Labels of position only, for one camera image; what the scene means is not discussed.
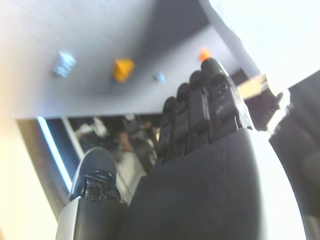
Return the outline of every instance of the white object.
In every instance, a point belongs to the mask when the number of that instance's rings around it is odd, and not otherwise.
[[[59,52],[53,72],[59,77],[66,78],[76,63],[75,58],[69,53]]]

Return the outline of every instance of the orange block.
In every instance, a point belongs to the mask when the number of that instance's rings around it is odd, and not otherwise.
[[[201,62],[203,62],[204,60],[208,59],[211,57],[211,53],[210,53],[210,50],[209,49],[203,49],[201,51],[201,55],[199,56],[199,60]]]
[[[112,75],[119,82],[125,82],[135,68],[135,63],[130,58],[115,60]]]

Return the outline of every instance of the back of robotic hand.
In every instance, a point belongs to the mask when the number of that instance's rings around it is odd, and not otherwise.
[[[165,102],[157,154],[153,171],[140,180],[126,213],[114,198],[86,197],[82,183],[77,199],[95,209],[104,202],[103,211],[79,226],[81,213],[88,209],[75,207],[71,232],[81,228],[86,234],[66,238],[59,231],[69,216],[63,210],[56,239],[306,238],[277,155],[254,129],[234,83],[214,59],[205,60],[176,98]]]

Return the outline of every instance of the light strip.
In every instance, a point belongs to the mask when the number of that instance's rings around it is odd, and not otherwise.
[[[71,181],[70,176],[69,176],[69,174],[67,172],[67,169],[66,169],[66,167],[64,165],[64,162],[62,161],[62,158],[61,158],[61,156],[59,154],[59,151],[57,149],[55,141],[54,141],[54,139],[53,139],[53,137],[51,135],[51,132],[50,132],[49,127],[48,127],[48,124],[47,124],[46,120],[42,116],[38,116],[37,119],[38,119],[38,122],[40,124],[41,130],[42,130],[42,132],[44,134],[45,140],[49,145],[49,148],[50,148],[50,151],[51,151],[51,153],[53,155],[54,161],[55,161],[56,165],[58,166],[60,174],[61,174],[61,176],[63,178],[63,181],[64,181],[64,183],[66,185],[66,188],[70,192],[71,186],[72,186],[72,181]]]

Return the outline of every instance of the red-orange object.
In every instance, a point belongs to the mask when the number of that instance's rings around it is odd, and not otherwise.
[[[204,60],[206,60],[206,59],[208,59],[210,57],[211,57],[211,53],[210,53],[209,49],[203,49],[201,51],[201,55],[199,56],[199,60],[201,62],[203,62]]]

